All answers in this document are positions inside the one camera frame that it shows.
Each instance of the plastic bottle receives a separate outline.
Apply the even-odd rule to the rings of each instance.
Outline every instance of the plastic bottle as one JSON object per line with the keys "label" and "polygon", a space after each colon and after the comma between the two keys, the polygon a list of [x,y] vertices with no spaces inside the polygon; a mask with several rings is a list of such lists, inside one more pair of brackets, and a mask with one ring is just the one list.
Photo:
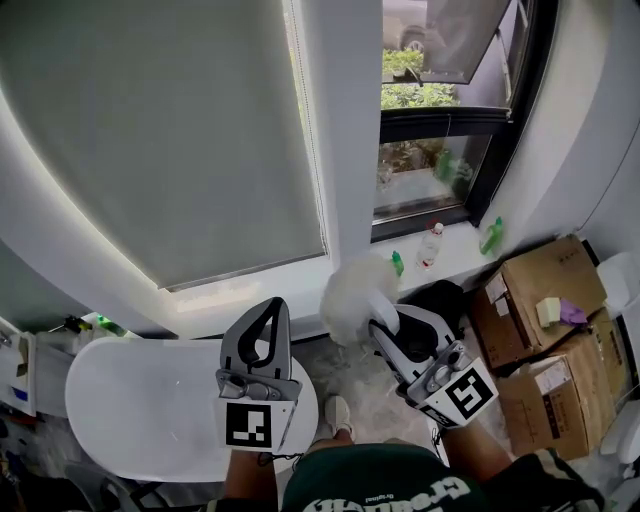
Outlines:
{"label": "plastic bottle", "polygon": [[500,240],[502,240],[502,233],[502,217],[498,217],[495,224],[491,224],[480,239],[480,253],[487,254],[490,250],[494,249],[500,243]]}
{"label": "plastic bottle", "polygon": [[391,255],[391,264],[393,265],[393,268],[396,269],[396,275],[401,277],[404,272],[404,263],[397,251],[393,251],[393,254]]}
{"label": "plastic bottle", "polygon": [[424,235],[418,254],[416,258],[416,264],[422,270],[429,270],[433,266],[436,260],[436,256],[440,251],[440,244],[442,243],[442,230],[444,226],[439,222],[433,226],[427,234]]}

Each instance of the roller shade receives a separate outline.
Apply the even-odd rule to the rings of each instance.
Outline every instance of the roller shade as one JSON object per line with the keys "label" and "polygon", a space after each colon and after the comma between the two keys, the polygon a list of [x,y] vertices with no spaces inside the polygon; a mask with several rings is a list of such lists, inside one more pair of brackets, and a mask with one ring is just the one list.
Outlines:
{"label": "roller shade", "polygon": [[0,86],[159,287],[322,253],[279,0],[9,0]]}
{"label": "roller shade", "polygon": [[428,0],[423,71],[428,81],[468,84],[510,0]]}

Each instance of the white sneaker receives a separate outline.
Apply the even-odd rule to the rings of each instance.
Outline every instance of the white sneaker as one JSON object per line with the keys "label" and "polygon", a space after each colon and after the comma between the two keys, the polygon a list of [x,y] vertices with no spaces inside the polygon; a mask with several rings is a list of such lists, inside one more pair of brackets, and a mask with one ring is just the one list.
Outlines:
{"label": "white sneaker", "polygon": [[331,427],[332,435],[336,435],[336,432],[341,428],[349,431],[351,440],[356,440],[355,430],[350,421],[351,411],[347,401],[340,395],[333,395],[327,398],[324,403],[324,418]]}

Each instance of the purple object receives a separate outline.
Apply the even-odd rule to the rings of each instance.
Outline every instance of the purple object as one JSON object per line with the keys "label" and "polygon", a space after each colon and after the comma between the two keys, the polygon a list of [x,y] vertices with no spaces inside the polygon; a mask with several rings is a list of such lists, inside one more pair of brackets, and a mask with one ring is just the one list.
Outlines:
{"label": "purple object", "polygon": [[578,306],[571,304],[567,299],[560,299],[560,323],[572,327],[587,325],[587,315]]}

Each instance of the green bottle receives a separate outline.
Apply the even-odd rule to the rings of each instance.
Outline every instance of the green bottle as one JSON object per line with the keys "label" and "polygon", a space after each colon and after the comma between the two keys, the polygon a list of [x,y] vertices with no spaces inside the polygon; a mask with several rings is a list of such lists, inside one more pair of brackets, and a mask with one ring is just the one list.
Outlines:
{"label": "green bottle", "polygon": [[502,233],[502,217],[498,217],[495,224],[491,224],[480,239],[480,253],[487,254],[493,250],[502,240]]}
{"label": "green bottle", "polygon": [[396,269],[397,276],[402,276],[402,273],[404,272],[404,262],[402,261],[400,254],[396,251],[393,251],[393,254],[391,255],[391,263]]}

